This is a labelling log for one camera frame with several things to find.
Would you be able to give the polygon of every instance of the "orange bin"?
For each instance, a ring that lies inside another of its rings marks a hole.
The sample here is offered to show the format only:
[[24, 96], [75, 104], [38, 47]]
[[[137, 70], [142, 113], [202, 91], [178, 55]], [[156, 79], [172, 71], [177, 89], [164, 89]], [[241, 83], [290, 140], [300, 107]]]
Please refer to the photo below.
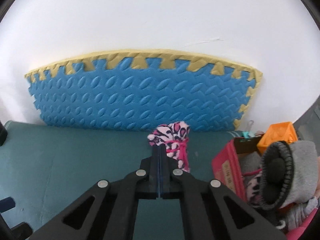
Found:
[[270, 125], [264, 136], [257, 144], [260, 154], [262, 155], [267, 147], [276, 141], [286, 141], [287, 143], [298, 141], [292, 122], [281, 122]]

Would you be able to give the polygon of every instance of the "white wall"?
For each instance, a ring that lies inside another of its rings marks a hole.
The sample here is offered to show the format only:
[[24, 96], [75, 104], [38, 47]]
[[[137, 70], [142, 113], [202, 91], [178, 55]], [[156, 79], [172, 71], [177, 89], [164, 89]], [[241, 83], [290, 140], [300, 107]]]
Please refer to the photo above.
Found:
[[320, 93], [320, 32], [300, 0], [16, 0], [0, 23], [0, 119], [40, 122], [28, 70], [121, 48], [201, 52], [258, 68], [264, 79], [244, 119], [254, 130], [294, 122]]

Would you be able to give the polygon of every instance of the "yellow foam border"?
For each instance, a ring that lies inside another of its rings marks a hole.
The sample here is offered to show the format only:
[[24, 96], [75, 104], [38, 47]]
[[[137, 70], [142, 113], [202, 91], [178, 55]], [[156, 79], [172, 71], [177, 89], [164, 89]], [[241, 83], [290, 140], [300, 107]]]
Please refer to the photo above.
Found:
[[[233, 62], [231, 60], [213, 57], [206, 54], [201, 53], [192, 53], [192, 52], [184, 52], [178, 50], [171, 49], [146, 49], [146, 50], [138, 50], [138, 49], [121, 49], [121, 50], [111, 50], [111, 51], [102, 51], [102, 52], [93, 52], [90, 54], [80, 55], [77, 57], [64, 59], [61, 61], [57, 61], [51, 63], [47, 66], [43, 66], [34, 70], [29, 71], [25, 74], [25, 78], [30, 77], [31, 82], [36, 82], [35, 74], [39, 74], [39, 79], [44, 80], [46, 76], [44, 75], [44, 71], [49, 70], [51, 77], [55, 77], [58, 73], [60, 66], [65, 66], [65, 74], [70, 75], [74, 74], [76, 71], [73, 69], [73, 63], [84, 63], [84, 71], [94, 70], [94, 66], [92, 64], [93, 60], [96, 59], [106, 59], [107, 60], [107, 69], [115, 68], [118, 63], [125, 57], [133, 57], [133, 61], [131, 64], [131, 68], [133, 69], [145, 69], [148, 68], [146, 58], [162, 58], [160, 68], [162, 69], [174, 69], [175, 68], [175, 59], [184, 59], [189, 60], [190, 64], [187, 68], [188, 71], [195, 72], [200, 68], [204, 67], [208, 63], [214, 64], [214, 67], [210, 71], [213, 75], [224, 75], [224, 66], [234, 68], [232, 73], [233, 78], [240, 78], [241, 71], [249, 72], [248, 81], [255, 79], [256, 85], [254, 88], [249, 87], [246, 93], [247, 97], [250, 97], [250, 100], [247, 105], [242, 104], [240, 106], [239, 112], [245, 112], [248, 108], [248, 105], [254, 95], [257, 87], [260, 84], [262, 79], [262, 72], [259, 70], [250, 67], [245, 64]], [[237, 129], [240, 125], [240, 120], [234, 120], [235, 129]]]

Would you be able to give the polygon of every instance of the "triangular cutout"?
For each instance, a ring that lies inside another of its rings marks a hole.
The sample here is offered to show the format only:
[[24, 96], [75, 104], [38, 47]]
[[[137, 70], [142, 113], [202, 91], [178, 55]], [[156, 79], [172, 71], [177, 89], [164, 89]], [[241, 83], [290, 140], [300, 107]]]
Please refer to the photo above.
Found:
[[79, 230], [82, 227], [93, 202], [94, 196], [87, 198], [80, 206], [78, 206], [63, 219], [63, 223], [76, 230]]
[[254, 223], [253, 217], [251, 217], [246, 211], [244, 211], [236, 202], [230, 197], [225, 196], [224, 201], [230, 211], [233, 221], [238, 229], [242, 229], [248, 225]]

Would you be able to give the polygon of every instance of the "gray floor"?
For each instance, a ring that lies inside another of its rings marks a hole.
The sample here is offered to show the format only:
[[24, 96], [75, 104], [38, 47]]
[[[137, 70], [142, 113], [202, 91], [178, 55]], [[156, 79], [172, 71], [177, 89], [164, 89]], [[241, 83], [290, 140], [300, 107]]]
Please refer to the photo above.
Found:
[[320, 156], [320, 99], [294, 124], [301, 140], [313, 141]]

